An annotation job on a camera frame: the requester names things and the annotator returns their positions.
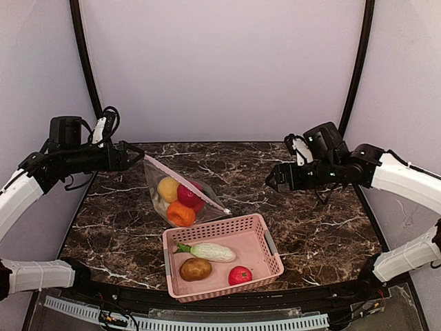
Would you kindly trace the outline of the yellow fruit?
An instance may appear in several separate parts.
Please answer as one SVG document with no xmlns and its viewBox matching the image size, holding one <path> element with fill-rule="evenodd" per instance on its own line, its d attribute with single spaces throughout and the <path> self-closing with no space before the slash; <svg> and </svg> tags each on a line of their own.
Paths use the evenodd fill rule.
<svg viewBox="0 0 441 331">
<path fill-rule="evenodd" d="M 158 184 L 158 193 L 168 203 L 178 199 L 178 187 L 180 183 L 172 177 L 164 177 Z"/>
</svg>

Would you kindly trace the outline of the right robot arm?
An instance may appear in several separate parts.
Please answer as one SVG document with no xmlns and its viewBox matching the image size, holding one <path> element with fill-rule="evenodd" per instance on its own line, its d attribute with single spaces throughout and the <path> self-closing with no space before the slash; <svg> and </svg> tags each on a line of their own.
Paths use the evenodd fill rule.
<svg viewBox="0 0 441 331">
<path fill-rule="evenodd" d="M 265 183 L 273 190 L 313 190 L 322 185 L 361 185 L 394 193 L 440 213 L 440 176 L 401 159 L 392 150 L 361 144 L 349 150 L 332 122 L 302 136 L 289 134 L 285 145 L 294 162 L 275 165 Z M 386 283 L 398 275 L 440 261 L 440 224 L 400 247 L 368 258 L 363 283 Z"/>
</svg>

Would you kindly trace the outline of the orange fruit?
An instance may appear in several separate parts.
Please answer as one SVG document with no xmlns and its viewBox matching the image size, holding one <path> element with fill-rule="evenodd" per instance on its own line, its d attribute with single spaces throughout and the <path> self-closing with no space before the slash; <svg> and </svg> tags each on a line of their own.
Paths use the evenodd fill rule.
<svg viewBox="0 0 441 331">
<path fill-rule="evenodd" d="M 167 209 L 168 220 L 179 227 L 190 227 L 196 221 L 196 213 L 182 203 L 175 201 Z"/>
</svg>

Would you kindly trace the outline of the clear zip top bag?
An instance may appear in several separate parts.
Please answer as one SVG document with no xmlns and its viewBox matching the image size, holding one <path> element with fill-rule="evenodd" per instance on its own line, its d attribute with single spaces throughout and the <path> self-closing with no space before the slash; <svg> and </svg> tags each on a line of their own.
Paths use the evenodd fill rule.
<svg viewBox="0 0 441 331">
<path fill-rule="evenodd" d="M 144 156 L 145 177 L 156 212 L 173 227 L 192 227 L 232 214 L 206 183 L 189 179 Z"/>
</svg>

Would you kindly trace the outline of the red fruit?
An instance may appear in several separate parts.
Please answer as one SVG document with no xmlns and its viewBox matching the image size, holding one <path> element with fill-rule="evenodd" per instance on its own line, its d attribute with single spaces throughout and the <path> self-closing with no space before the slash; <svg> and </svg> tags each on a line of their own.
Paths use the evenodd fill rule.
<svg viewBox="0 0 441 331">
<path fill-rule="evenodd" d="M 192 185 L 195 186 L 200 192 L 203 192 L 203 187 L 201 184 L 195 182 L 195 181 L 191 181 Z M 193 209 L 193 211 L 198 214 L 204 207 L 205 202 L 204 200 L 202 200 L 197 194 L 194 194 L 192 192 L 192 194 L 189 196 L 191 198 L 191 208 Z"/>
<path fill-rule="evenodd" d="M 191 198 L 189 197 L 192 194 L 192 191 L 180 184 L 177 188 L 177 197 L 178 201 L 187 207 L 191 207 Z"/>
</svg>

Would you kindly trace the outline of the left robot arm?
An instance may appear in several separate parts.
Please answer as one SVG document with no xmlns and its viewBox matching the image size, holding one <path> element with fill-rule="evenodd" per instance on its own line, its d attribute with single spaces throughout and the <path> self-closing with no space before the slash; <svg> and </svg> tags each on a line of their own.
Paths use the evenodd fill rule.
<svg viewBox="0 0 441 331">
<path fill-rule="evenodd" d="M 1 189 L 1 236 L 22 214 L 58 182 L 76 174 L 122 172 L 145 153 L 126 142 L 112 142 L 121 121 L 118 110 L 106 107 L 90 127 L 78 116 L 54 117 L 49 137 L 38 152 L 29 154 Z M 1 298 L 46 288 L 71 288 L 87 283 L 89 267 L 73 258 L 53 261 L 1 260 Z"/>
</svg>

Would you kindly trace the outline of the pale green cabbage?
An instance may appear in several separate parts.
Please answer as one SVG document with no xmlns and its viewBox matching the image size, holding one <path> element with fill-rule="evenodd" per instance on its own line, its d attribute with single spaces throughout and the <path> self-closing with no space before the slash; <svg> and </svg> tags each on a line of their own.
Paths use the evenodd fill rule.
<svg viewBox="0 0 441 331">
<path fill-rule="evenodd" d="M 163 198 L 157 192 L 152 195 L 152 203 L 156 212 L 166 219 L 167 209 L 170 204 L 163 200 Z"/>
</svg>

